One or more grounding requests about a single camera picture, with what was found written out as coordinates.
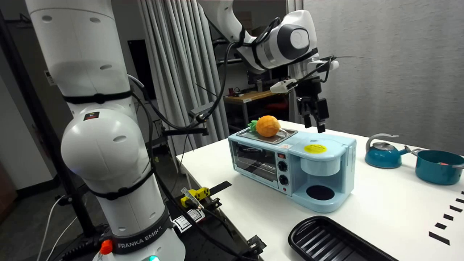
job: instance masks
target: curtain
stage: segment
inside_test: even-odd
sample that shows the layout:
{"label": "curtain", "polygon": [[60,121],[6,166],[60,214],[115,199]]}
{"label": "curtain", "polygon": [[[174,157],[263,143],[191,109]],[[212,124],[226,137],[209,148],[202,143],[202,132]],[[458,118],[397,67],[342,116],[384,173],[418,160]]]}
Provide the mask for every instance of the curtain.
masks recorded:
{"label": "curtain", "polygon": [[[173,124],[186,127],[191,122],[189,112],[213,102],[220,89],[209,22],[196,0],[139,0],[139,9],[157,106]],[[173,137],[171,153],[180,154],[226,138],[222,103],[206,128],[209,135],[190,135],[191,143],[186,137]]]}
{"label": "curtain", "polygon": [[321,57],[339,57],[322,86],[329,129],[399,134],[399,143],[464,154],[463,0],[287,0],[287,8],[312,13]]}

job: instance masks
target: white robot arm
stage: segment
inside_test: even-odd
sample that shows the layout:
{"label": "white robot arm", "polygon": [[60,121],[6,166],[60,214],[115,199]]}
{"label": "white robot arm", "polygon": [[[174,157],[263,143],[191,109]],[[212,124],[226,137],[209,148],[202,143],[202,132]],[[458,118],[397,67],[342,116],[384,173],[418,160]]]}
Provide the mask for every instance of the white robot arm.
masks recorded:
{"label": "white robot arm", "polygon": [[[292,12],[254,38],[234,16],[234,0],[200,3],[258,73],[292,63],[305,63],[316,73],[332,67],[332,61],[318,58],[309,12]],[[115,244],[109,260],[152,256],[183,260],[186,248],[170,225],[138,127],[110,0],[26,0],[26,5],[48,70],[74,116],[62,137],[61,154],[102,205]],[[315,79],[319,80],[312,74],[296,77],[281,90],[300,86],[296,92],[303,116],[310,108],[323,121],[321,85]]]}

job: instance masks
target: table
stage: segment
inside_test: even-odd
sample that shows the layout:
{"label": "table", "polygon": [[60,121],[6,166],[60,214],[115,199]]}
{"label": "table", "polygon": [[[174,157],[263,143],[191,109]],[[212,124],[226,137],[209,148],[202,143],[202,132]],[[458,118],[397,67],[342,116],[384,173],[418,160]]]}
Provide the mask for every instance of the table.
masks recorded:
{"label": "table", "polygon": [[[281,122],[287,129],[305,129],[302,125]],[[412,154],[403,157],[396,170],[379,170],[364,163],[367,138],[357,140],[355,187],[345,205],[329,215],[342,227],[397,260],[464,260],[464,182],[455,186],[434,186],[415,176]],[[232,169],[226,140],[187,153],[183,160],[187,173],[202,186],[212,187],[225,180],[232,187],[220,192],[222,212],[245,238],[258,235],[267,248],[264,260],[300,260],[287,244],[290,231],[303,219],[319,215],[300,208],[284,195],[248,180]],[[429,237],[435,232],[448,238],[451,245]]]}
{"label": "table", "polygon": [[249,122],[249,114],[248,114],[248,103],[257,102],[257,100],[263,100],[263,99],[268,99],[273,96],[281,96],[280,93],[271,93],[270,90],[267,92],[249,92],[249,93],[244,93],[241,96],[226,96],[225,98],[225,103],[226,105],[236,105],[236,106],[242,106],[242,114],[244,114],[244,122],[247,127],[247,124]]}

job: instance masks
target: black plate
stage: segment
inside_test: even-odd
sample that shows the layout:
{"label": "black plate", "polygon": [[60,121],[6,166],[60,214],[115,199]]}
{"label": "black plate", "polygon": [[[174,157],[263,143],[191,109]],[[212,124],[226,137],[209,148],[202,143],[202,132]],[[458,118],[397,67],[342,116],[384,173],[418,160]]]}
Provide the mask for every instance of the black plate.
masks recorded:
{"label": "black plate", "polygon": [[309,261],[396,260],[325,216],[313,216],[296,225],[289,235],[289,244]]}

